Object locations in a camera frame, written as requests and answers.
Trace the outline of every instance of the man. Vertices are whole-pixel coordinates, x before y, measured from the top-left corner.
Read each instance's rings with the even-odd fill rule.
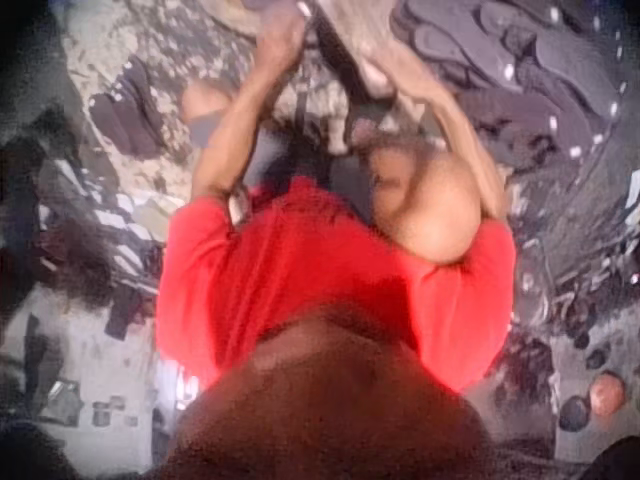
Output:
[[[419,390],[439,391],[433,376],[460,391],[483,376],[506,337],[515,252],[503,179],[454,98],[411,51],[383,48],[371,61],[399,91],[430,105],[451,151],[415,138],[369,145],[372,227],[304,175],[239,230],[231,224],[229,196],[243,179],[264,179],[270,165],[262,157],[282,144],[259,128],[260,117],[300,55],[305,25],[295,10],[278,8],[238,92],[203,83],[185,92],[183,115],[202,153],[192,200],[170,227],[158,349],[205,388],[213,385],[205,397],[222,398],[218,405],[249,391],[256,398],[247,405],[260,405],[257,392],[272,378],[285,390],[264,402],[277,398],[295,410],[299,397],[286,389],[299,385],[287,382],[306,377],[296,370],[287,380],[281,369],[293,362],[313,376],[325,360],[347,377],[318,375],[338,390],[355,369],[374,384],[384,377],[399,395],[417,388],[418,371]],[[407,411],[422,408],[417,397],[410,395]]]

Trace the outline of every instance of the person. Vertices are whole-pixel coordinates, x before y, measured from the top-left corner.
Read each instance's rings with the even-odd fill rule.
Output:
[[[275,191],[265,158],[290,146],[260,122],[305,22],[274,8],[237,92],[200,81],[183,97],[202,150],[191,201],[171,220],[156,343],[205,391],[153,475],[483,471],[488,440],[457,392],[486,372],[510,321],[503,179],[452,95],[394,44],[370,61],[430,105],[450,151],[376,135],[363,149],[371,225],[309,175],[323,161],[299,158],[284,193],[236,229],[230,195],[240,182]]]

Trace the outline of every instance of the red t-shirt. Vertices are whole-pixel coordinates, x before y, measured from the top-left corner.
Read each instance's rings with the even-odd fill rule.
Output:
[[[413,343],[422,364],[459,391],[502,347],[514,263],[509,229],[485,221],[462,263],[435,267],[303,178],[241,231],[219,200],[198,198],[171,220],[157,347],[207,387],[265,331],[302,308],[343,300]]]

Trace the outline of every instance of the dark shorts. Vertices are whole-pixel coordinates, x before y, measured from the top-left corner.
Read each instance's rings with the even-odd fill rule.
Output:
[[[219,122],[219,113],[204,115],[191,122],[189,132],[194,147],[206,148]],[[288,188],[294,175],[313,178],[318,185],[346,201],[363,222],[371,224],[370,175],[359,158],[331,159],[290,132],[260,127],[243,183],[249,189],[268,186],[279,192]]]

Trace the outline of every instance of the hand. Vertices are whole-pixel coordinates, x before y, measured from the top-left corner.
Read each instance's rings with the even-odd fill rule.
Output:
[[[269,7],[262,18],[255,68],[280,77],[297,62],[304,45],[305,19],[291,1]]]
[[[372,49],[365,58],[384,73],[396,89],[413,99],[434,102],[449,95],[429,67],[399,42]]]

